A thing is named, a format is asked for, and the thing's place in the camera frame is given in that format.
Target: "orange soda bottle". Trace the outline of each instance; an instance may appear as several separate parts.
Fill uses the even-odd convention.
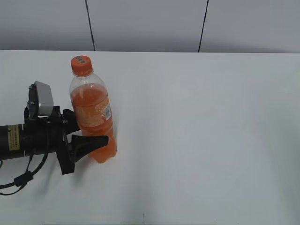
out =
[[[89,154],[99,163],[114,157],[117,152],[113,135],[113,118],[104,82],[93,73],[89,57],[81,55],[71,60],[74,78],[70,85],[70,97],[78,126],[83,136],[106,135],[108,145]]]

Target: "table surface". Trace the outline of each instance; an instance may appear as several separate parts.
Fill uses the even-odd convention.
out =
[[[0,51],[0,125],[23,123],[35,81],[71,109],[79,54],[107,85],[117,155],[61,175],[50,154],[1,197],[3,224],[299,224],[300,54]],[[0,184],[27,162],[5,160]]]

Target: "black cable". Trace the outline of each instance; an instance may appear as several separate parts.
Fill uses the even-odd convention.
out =
[[[45,161],[49,155],[49,147],[50,146],[50,134],[49,134],[49,131],[47,131],[47,144],[46,144],[46,150],[45,150],[45,153],[44,153],[44,156],[42,158],[42,161],[40,162],[40,164],[37,166],[37,168],[32,172],[33,175],[35,175],[42,167],[43,165],[45,164]]]
[[[20,186],[20,188],[18,190],[16,190],[15,192],[12,192],[12,193],[9,193],[9,194],[5,194],[5,193],[1,193],[0,192],[0,195],[3,195],[3,196],[8,196],[8,195],[13,195],[19,191],[21,191],[26,185],[23,185],[23,186]]]
[[[27,167],[26,167],[26,171],[24,174],[22,174],[21,176],[19,177],[16,177],[14,179],[14,182],[12,183],[8,183],[8,184],[4,184],[4,185],[0,185],[0,189],[5,189],[5,188],[10,188],[12,186],[17,186],[17,187],[20,187],[18,190],[16,190],[15,192],[12,192],[12,193],[9,193],[9,194],[5,194],[5,193],[1,193],[0,192],[0,195],[13,195],[19,191],[21,191],[26,185],[27,185],[27,182],[29,182],[30,180],[33,179],[33,176],[43,167],[43,165],[45,164],[45,161],[47,160],[47,157],[49,155],[49,148],[50,148],[50,134],[49,134],[49,130],[47,129],[47,143],[46,143],[46,149],[45,149],[45,153],[44,153],[44,156],[42,158],[42,161],[40,162],[40,164],[37,166],[37,168],[33,171],[33,172],[30,172],[29,171],[29,165],[32,161],[32,158],[33,158],[33,155],[34,155],[34,151],[32,151],[31,155],[30,155],[30,158],[29,158],[29,162],[27,164]],[[1,165],[0,165],[0,168],[1,166],[3,165],[3,161],[2,159],[0,159],[0,162],[1,162]]]

